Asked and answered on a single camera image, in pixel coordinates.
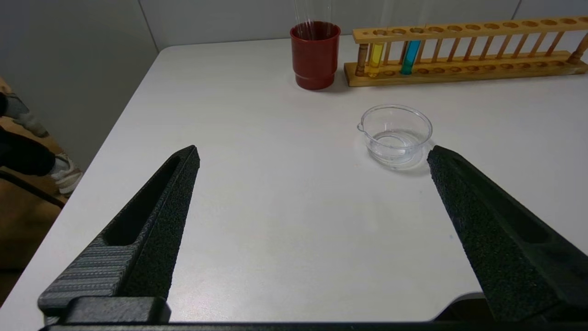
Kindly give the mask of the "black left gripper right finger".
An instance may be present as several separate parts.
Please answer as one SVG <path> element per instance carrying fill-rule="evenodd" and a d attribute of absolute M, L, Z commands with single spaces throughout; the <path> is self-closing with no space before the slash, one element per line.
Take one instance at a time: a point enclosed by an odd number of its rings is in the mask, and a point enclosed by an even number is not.
<path fill-rule="evenodd" d="M 586 322 L 587 255 L 458 153 L 427 160 L 494 318 Z"/>

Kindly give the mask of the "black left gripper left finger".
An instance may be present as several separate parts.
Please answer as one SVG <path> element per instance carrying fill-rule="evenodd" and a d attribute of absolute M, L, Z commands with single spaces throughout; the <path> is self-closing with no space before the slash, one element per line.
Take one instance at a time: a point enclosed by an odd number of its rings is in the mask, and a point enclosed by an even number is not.
<path fill-rule="evenodd" d="M 168 297 L 199 167 L 195 145 L 161 165 L 39 296 L 46 322 L 81 297 Z"/>

